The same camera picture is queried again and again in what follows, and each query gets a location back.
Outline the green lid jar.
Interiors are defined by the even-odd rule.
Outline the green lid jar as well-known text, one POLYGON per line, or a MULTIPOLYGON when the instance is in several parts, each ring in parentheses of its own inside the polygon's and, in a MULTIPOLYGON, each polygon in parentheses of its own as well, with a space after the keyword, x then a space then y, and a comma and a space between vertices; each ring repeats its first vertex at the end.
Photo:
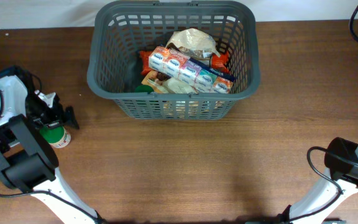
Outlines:
POLYGON ((63 126, 54 129, 42 128, 40 134, 55 148, 66 147, 71 141, 71 134, 63 126))
POLYGON ((148 85, 139 85, 136 89, 135 89, 136 93, 152 93, 154 92, 154 89, 151 86, 148 85))

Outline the orange snack pouch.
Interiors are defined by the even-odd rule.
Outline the orange snack pouch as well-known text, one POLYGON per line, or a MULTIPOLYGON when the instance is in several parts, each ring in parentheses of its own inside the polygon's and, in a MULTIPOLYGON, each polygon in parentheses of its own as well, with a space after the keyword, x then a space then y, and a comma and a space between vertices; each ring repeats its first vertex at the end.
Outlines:
POLYGON ((150 86, 156 93, 175 93, 187 95, 198 93, 198 91, 191 85, 155 70, 152 70, 146 74, 145 78, 142 80, 142 84, 150 86))

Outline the grey plastic basket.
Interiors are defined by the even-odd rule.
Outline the grey plastic basket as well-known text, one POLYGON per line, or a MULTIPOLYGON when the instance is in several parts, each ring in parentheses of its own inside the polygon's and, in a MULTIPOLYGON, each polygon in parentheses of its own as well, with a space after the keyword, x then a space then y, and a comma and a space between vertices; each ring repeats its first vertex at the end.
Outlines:
POLYGON ((87 81, 138 119, 220 119, 260 83, 255 17, 235 1, 115 1, 96 15, 87 81))

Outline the blue tissue multipack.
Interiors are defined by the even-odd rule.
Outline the blue tissue multipack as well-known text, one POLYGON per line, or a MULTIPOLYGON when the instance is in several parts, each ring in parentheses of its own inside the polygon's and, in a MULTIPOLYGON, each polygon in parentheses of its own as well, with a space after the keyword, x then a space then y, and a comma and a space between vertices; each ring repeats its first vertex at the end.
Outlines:
POLYGON ((198 93, 227 94, 235 82, 235 78, 228 73, 213 69, 177 50, 161 46, 150 54, 149 67, 191 85, 198 93))

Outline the beige paper bag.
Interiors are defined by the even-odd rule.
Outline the beige paper bag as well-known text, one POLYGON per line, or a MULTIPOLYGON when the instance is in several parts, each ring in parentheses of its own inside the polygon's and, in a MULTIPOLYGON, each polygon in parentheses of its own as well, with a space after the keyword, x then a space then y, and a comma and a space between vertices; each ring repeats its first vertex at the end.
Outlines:
POLYGON ((215 40, 209 34, 194 28, 175 31, 166 48, 178 50, 197 60, 206 60, 213 55, 221 56, 216 50, 215 40))

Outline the orange pasta packet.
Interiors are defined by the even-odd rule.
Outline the orange pasta packet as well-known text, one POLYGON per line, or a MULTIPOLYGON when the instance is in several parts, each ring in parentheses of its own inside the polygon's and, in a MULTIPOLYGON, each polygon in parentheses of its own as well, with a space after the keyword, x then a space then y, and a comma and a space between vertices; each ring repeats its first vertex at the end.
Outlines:
MULTIPOLYGON (((139 57, 142 60, 143 66, 141 75, 146 76, 152 69, 149 67, 149 56, 152 53, 152 51, 139 51, 139 57)), ((212 55, 207 60, 200 60, 203 64, 219 70, 220 72, 224 73, 230 73, 229 69, 226 67, 226 64, 229 61, 229 54, 225 53, 218 57, 217 55, 212 55)))

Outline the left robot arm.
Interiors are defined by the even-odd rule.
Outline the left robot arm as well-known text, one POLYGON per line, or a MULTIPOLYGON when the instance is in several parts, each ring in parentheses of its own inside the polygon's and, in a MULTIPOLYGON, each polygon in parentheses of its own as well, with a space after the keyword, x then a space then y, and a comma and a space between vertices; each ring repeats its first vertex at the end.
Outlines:
POLYGON ((56 148, 78 129, 74 109, 55 92, 43 94, 37 76, 17 65, 0 71, 0 181, 32 196, 63 223, 104 223, 100 214, 71 189, 59 169, 56 148))

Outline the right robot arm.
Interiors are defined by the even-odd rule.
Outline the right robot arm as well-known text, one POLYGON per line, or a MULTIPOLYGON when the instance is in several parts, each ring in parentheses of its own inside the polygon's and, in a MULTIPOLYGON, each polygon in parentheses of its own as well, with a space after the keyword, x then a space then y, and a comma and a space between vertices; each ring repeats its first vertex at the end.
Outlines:
POLYGON ((284 223, 323 223, 345 199, 358 193, 358 143, 336 137, 327 148, 309 148, 306 158, 319 180, 288 207, 284 223))

